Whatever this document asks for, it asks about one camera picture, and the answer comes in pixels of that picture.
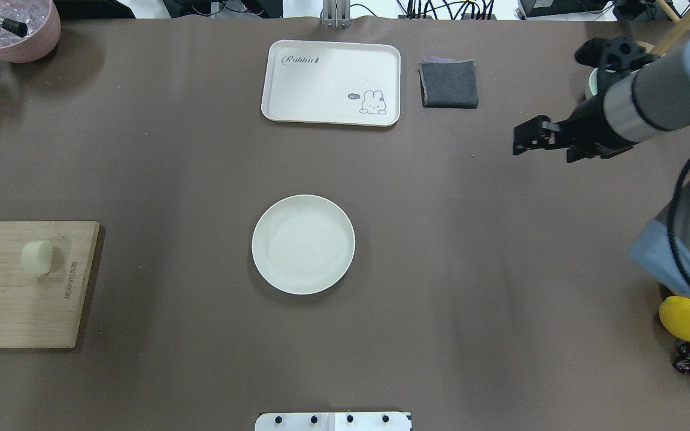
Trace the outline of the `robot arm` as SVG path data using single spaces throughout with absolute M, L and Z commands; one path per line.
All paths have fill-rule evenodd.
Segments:
M 659 55 L 630 37 L 592 38 L 574 58 L 596 71 L 597 92 L 567 119 L 539 115 L 515 126 L 514 155 L 565 150 L 568 163 L 608 159 L 690 128 L 690 40 Z M 690 296 L 690 158 L 670 202 L 644 226 L 629 255 L 674 294 Z

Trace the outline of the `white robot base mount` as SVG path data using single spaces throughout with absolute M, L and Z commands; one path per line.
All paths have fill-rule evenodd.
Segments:
M 255 430 L 413 430 L 409 412 L 269 412 Z

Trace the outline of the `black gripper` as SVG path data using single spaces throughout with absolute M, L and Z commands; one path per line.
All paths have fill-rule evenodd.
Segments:
M 513 156 L 530 150 L 566 149 L 567 163 L 599 156 L 608 159 L 663 132 L 641 110 L 635 76 L 659 60 L 630 37 L 595 37 L 573 55 L 597 70 L 597 93 L 579 104 L 566 120 L 554 123 L 537 115 L 514 128 Z

